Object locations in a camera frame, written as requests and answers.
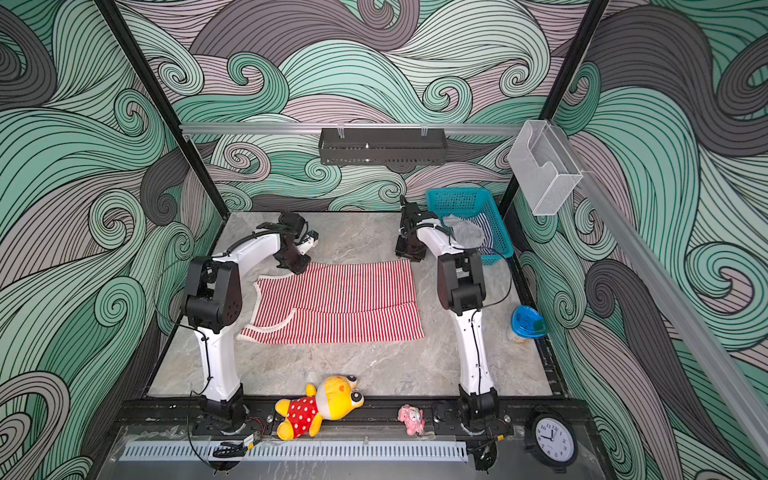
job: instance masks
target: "pink plush toy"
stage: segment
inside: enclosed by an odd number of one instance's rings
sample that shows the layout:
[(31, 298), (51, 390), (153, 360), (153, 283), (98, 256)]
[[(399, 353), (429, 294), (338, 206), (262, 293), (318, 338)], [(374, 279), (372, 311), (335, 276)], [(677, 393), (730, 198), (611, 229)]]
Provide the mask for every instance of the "pink plush toy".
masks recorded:
[(397, 419), (400, 422), (406, 423), (408, 435), (413, 435), (414, 433), (424, 435), (425, 422), (424, 412), (422, 410), (419, 410), (416, 407), (411, 407), (410, 405), (403, 405), (397, 413)]

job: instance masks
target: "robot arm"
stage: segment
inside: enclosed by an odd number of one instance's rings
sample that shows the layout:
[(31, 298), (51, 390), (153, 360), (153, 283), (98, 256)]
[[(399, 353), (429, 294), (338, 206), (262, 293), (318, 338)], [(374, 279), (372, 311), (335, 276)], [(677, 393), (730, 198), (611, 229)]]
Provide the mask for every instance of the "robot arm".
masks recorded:
[(240, 279), (269, 256), (278, 266), (303, 273), (318, 234), (299, 214), (283, 213), (278, 223), (262, 223), (258, 231), (213, 257), (194, 257), (187, 271), (181, 312), (196, 329), (205, 388), (200, 407), (221, 425), (238, 427), (244, 419), (243, 385), (237, 375), (233, 324), (243, 308)]
[(485, 358), (482, 338), (482, 303), (485, 279), (477, 249), (464, 248), (451, 240), (450, 230), (433, 212), (401, 197), (401, 236), (396, 253), (411, 261), (424, 259), (426, 250), (437, 258), (437, 293), (442, 307), (454, 314), (454, 327), (461, 360), (460, 407), (466, 423), (486, 415), (498, 415), (498, 394)]

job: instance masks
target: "red polka dot dress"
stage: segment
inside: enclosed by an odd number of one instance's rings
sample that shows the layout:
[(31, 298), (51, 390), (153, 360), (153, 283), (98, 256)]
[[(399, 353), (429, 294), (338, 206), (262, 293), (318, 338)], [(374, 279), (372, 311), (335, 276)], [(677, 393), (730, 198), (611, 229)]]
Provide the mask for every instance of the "red polka dot dress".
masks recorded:
[(315, 403), (314, 396), (291, 400), (291, 403), (288, 406), (286, 420), (288, 420), (293, 427), (293, 437), (295, 439), (310, 432), (310, 426), (316, 415), (317, 404)]

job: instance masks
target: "metal vent grille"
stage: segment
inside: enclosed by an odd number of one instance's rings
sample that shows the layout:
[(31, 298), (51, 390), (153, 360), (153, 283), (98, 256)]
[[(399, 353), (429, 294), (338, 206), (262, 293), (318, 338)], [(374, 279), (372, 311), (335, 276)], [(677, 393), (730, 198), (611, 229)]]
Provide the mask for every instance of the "metal vent grille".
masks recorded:
[[(209, 460), (217, 443), (192, 442), (197, 453)], [(180, 461), (196, 459), (189, 442), (184, 440), (128, 442), (121, 461)], [(386, 440), (322, 441), (299, 440), (285, 443), (263, 443), (250, 450), (244, 461), (411, 461), (411, 462), (467, 462), (467, 448), (463, 442)]]
[(440, 165), (448, 143), (440, 128), (324, 128), (318, 144), (325, 165)]

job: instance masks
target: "marble tabletop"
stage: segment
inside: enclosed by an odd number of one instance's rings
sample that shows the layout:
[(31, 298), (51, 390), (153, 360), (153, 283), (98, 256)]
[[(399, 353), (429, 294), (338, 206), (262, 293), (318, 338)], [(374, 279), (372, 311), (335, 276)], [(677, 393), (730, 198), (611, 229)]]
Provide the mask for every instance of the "marble tabletop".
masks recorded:
[[(234, 213), (225, 226), (217, 251), (246, 236), (264, 221), (276, 222), (277, 213)], [(397, 260), (395, 242), (399, 213), (329, 212), (302, 214), (320, 235), (310, 251), (319, 263), (375, 263)], [(458, 395), (459, 359), (453, 318), (440, 306), (433, 255), (412, 263), (424, 338), (396, 343), (340, 343), (315, 345), (264, 345), (235, 340), (237, 368), (244, 391), (250, 395), (296, 396), (307, 382), (319, 382), (336, 374), (359, 378), (364, 395), (453, 396)], [(260, 274), (285, 273), (276, 262), (265, 260), (243, 277), (241, 328), (253, 313)], [(509, 286), (504, 262), (484, 266), (486, 303), (501, 299)], [(512, 311), (520, 304), (514, 286), (503, 303), (483, 310), (483, 338), (492, 378), (499, 395), (550, 395), (551, 390), (532, 340), (513, 337), (507, 329)], [(178, 329), (150, 396), (183, 396), (203, 386), (203, 371), (194, 334)]]

